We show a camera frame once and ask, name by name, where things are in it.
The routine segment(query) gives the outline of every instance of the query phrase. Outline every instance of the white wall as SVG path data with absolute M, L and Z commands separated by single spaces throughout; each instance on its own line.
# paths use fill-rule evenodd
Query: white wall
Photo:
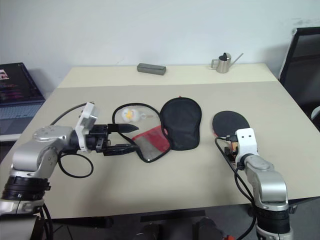
M 43 92 L 72 66 L 209 64 L 223 52 L 277 75 L 294 27 L 319 0 L 0 0 L 0 62 L 24 62 Z

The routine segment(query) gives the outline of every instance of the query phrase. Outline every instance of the table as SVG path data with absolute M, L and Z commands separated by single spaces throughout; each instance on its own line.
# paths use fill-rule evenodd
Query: table
M 212 117 L 224 110 L 247 118 L 255 130 L 259 154 L 283 175 L 290 199 L 320 195 L 320 134 L 264 64 L 235 65 L 226 74 L 206 66 L 168 66 L 164 76 L 136 72 L 134 67 L 73 68 L 3 160 L 0 189 L 7 181 L 14 149 L 70 107 L 94 101 L 100 109 L 96 123 L 107 124 L 122 104 L 141 102 L 160 111 L 168 100 L 178 96 L 194 99 L 202 109 L 197 148 L 171 150 L 153 163 L 144 163 L 136 153 L 110 157 L 85 154 L 94 164 L 93 175 L 85 179 L 70 178 L 57 167 L 49 180 L 51 190 L 44 196 L 52 217 L 112 216 L 247 203 L 214 145 Z M 71 112 L 58 124 L 75 126 L 79 113 L 80 109 Z M 117 133 L 109 138 L 112 144 L 125 143 Z M 84 160 L 72 156 L 63 164 L 74 174 L 86 173 L 89 168 Z

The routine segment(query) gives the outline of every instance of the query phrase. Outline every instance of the laptop keyboard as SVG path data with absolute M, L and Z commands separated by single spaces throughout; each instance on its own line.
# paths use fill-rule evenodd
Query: laptop keyboard
M 32 118 L 36 115 L 41 104 L 25 106 L 9 106 L 0 108 L 0 120 Z

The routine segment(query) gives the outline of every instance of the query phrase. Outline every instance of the laptop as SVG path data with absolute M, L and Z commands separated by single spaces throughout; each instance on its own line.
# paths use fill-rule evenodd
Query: laptop
M 0 136 L 21 134 L 45 98 L 22 62 L 0 64 Z

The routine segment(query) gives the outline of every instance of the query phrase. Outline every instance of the gray eraser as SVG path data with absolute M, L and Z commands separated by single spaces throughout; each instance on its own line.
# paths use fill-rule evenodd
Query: gray eraser
M 136 66 L 136 69 L 141 73 L 157 75 L 164 75 L 167 71 L 165 66 L 151 65 L 146 63 L 139 63 L 138 66 Z

